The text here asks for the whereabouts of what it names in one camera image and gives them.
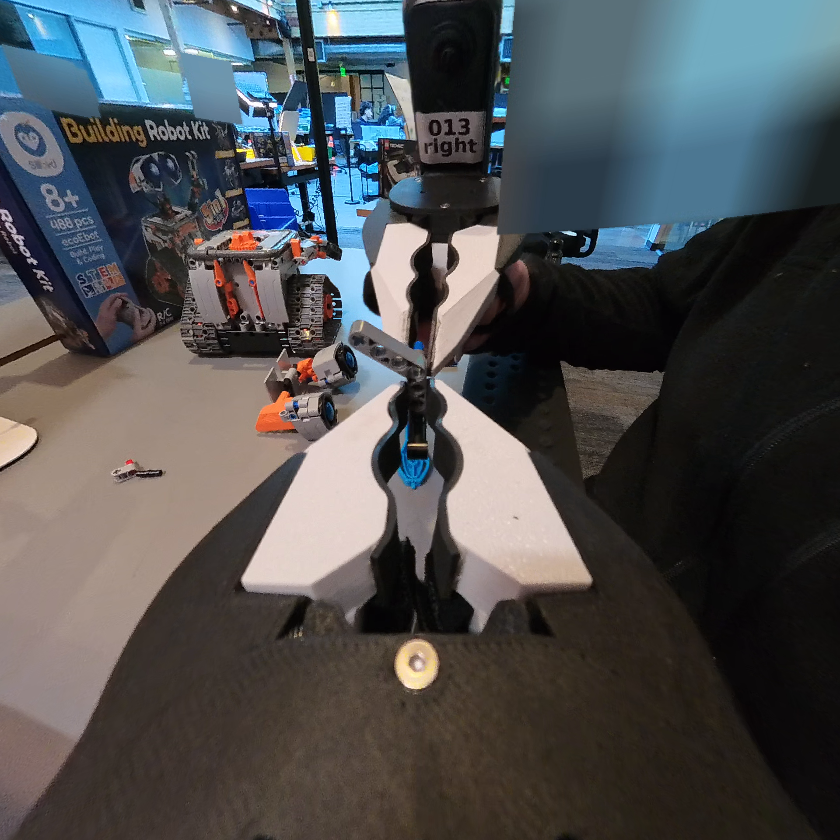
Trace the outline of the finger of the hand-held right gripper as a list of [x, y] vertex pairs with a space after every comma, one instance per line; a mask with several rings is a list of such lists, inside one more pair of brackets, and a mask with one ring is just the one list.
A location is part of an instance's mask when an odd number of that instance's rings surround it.
[[496, 296], [499, 243], [497, 229], [488, 225], [468, 227], [452, 236], [450, 244], [457, 260], [446, 276], [445, 295], [432, 318], [429, 373], [440, 372], [462, 354]]
[[415, 224], [388, 224], [371, 268], [382, 330], [412, 348], [424, 344], [432, 352], [434, 278], [429, 232]]

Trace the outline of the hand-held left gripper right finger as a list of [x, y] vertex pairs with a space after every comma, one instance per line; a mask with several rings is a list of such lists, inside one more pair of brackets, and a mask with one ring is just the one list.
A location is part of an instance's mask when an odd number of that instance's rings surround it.
[[524, 444], [447, 384], [443, 432], [457, 445], [458, 474], [444, 502], [459, 561], [455, 589], [480, 633], [499, 602], [584, 591], [592, 575]]

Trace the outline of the blue toy kit box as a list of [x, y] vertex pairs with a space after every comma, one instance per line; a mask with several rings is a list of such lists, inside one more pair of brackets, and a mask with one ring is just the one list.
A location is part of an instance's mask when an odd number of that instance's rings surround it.
[[249, 226], [233, 124], [2, 96], [3, 248], [70, 351], [109, 357], [179, 322], [186, 252]]

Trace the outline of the grey bent toy beam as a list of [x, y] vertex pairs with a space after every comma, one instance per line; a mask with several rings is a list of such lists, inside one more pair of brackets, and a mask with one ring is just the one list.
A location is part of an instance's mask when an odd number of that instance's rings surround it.
[[427, 363], [425, 354], [400, 342], [365, 320], [350, 325], [350, 346], [406, 379], [408, 416], [419, 421], [426, 415]]

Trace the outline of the person's right hand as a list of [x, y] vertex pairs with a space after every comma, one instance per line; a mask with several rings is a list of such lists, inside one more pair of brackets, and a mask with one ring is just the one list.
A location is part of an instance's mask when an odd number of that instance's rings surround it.
[[465, 354], [482, 352], [487, 345], [493, 348], [515, 332], [517, 314], [529, 298], [530, 286], [529, 268], [524, 259], [505, 268], [494, 297], [465, 342]]

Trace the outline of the black toy car box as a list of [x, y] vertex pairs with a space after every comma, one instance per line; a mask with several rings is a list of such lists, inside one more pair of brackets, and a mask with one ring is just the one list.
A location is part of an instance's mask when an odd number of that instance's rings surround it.
[[377, 141], [379, 197], [388, 198], [396, 183], [419, 176], [417, 142], [380, 138]]

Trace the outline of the black studded mat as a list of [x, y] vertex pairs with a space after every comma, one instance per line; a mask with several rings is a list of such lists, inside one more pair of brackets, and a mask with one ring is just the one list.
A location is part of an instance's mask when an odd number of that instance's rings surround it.
[[544, 353], [473, 354], [463, 396], [580, 489], [581, 459], [561, 362]]

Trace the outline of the stacked blue storage bins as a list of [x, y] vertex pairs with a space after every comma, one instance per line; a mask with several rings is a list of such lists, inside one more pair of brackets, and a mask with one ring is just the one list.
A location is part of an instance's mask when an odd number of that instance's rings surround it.
[[288, 230], [299, 233], [299, 222], [284, 187], [251, 187], [245, 189], [250, 228], [254, 230]]

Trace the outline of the tracked toy robot body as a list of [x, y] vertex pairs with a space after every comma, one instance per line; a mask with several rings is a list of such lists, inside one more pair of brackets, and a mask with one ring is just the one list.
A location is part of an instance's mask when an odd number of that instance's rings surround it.
[[182, 310], [185, 347], [207, 356], [312, 357], [337, 342], [339, 289], [301, 266], [341, 260], [326, 238], [290, 230], [223, 231], [194, 240], [185, 255], [189, 281]]

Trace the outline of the blue plastic toy tool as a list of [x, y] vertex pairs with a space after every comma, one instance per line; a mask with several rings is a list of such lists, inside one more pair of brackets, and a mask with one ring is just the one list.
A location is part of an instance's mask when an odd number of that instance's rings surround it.
[[427, 446], [428, 446], [428, 459], [426, 460], [409, 460], [406, 457], [405, 451], [405, 442], [406, 442], [406, 427], [404, 432], [402, 433], [402, 444], [400, 449], [400, 464], [398, 466], [397, 474], [399, 475], [402, 483], [411, 490], [416, 490], [422, 485], [424, 485], [431, 472], [432, 472], [432, 456], [429, 451], [429, 443], [427, 439]]

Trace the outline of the white stand base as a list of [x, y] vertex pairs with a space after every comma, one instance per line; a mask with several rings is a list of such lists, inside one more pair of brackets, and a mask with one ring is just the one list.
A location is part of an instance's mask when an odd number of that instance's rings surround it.
[[1, 424], [1, 470], [18, 462], [29, 454], [39, 441], [37, 431], [24, 423], [4, 416]]

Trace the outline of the black vertical pole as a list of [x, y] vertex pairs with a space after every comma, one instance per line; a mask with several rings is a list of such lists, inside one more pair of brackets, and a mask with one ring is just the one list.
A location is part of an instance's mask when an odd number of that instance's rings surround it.
[[321, 188], [324, 228], [327, 238], [333, 245], [339, 245], [338, 229], [335, 220], [329, 146], [326, 124], [324, 121], [322, 96], [320, 90], [319, 67], [312, 22], [312, 9], [309, 1], [296, 1], [299, 38], [301, 42], [302, 62], [308, 87], [308, 100], [311, 115], [311, 136], [314, 141], [317, 158], [318, 180]]

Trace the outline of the person's right forearm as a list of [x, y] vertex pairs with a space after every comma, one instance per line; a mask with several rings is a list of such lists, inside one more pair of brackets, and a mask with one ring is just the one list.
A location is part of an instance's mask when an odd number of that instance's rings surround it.
[[592, 370], [663, 371], [708, 257], [704, 235], [651, 268], [583, 269], [527, 254], [517, 348]]

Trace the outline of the grey orange toy robot head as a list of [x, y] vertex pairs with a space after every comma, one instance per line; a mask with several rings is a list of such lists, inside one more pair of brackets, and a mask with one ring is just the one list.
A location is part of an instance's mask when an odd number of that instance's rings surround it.
[[358, 361], [346, 343], [299, 360], [283, 350], [265, 379], [270, 402], [259, 412], [256, 432], [293, 431], [310, 442], [320, 439], [339, 422], [333, 393], [352, 383], [357, 373]]

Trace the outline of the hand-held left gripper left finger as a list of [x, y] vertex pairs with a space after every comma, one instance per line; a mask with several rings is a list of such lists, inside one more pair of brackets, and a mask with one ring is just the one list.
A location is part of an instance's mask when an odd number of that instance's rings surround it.
[[375, 593], [371, 552], [388, 507], [373, 456], [392, 430], [389, 405], [397, 391], [387, 386], [309, 445], [242, 576], [247, 592], [328, 602], [361, 626], [360, 609]]

